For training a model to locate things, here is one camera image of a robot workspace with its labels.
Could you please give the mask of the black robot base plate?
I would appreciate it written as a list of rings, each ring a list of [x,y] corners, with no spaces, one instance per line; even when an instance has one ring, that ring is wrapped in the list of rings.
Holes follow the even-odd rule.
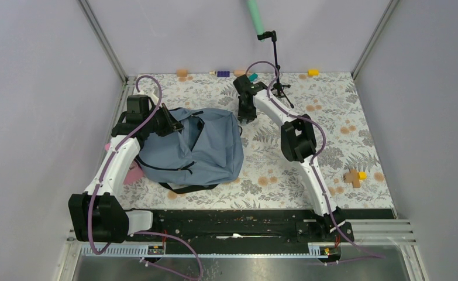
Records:
[[[179,237],[202,252],[297,252],[309,242],[333,245],[339,239],[326,236],[318,218],[309,209],[153,210],[151,231]]]

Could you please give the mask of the blue grey backpack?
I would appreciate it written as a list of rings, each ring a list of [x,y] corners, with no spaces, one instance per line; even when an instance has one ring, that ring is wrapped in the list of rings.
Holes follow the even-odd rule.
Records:
[[[244,153],[232,112],[176,108],[170,113],[183,129],[163,137],[150,134],[136,156],[149,180],[185,194],[214,189],[239,177]]]

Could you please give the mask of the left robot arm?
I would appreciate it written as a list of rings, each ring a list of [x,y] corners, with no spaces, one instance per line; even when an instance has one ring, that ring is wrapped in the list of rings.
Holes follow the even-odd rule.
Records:
[[[68,207],[76,239],[81,242],[122,243],[140,231],[149,241],[162,233],[162,225],[148,210],[125,211],[118,201],[129,167],[145,140],[182,130],[156,94],[131,95],[112,128],[104,161],[81,194],[72,194]]]

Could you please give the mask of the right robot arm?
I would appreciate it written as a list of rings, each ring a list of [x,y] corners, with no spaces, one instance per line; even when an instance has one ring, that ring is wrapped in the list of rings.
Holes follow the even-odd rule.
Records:
[[[238,120],[250,122],[261,111],[280,127],[280,148],[284,157],[293,164],[302,178],[314,213],[319,217],[316,225],[317,236],[331,241],[340,236],[342,241],[354,242],[342,210],[333,202],[318,164],[318,155],[323,148],[317,149],[314,128],[323,129],[307,115],[298,115],[270,92],[263,83],[252,83],[247,76],[239,76],[233,82],[239,95]]]

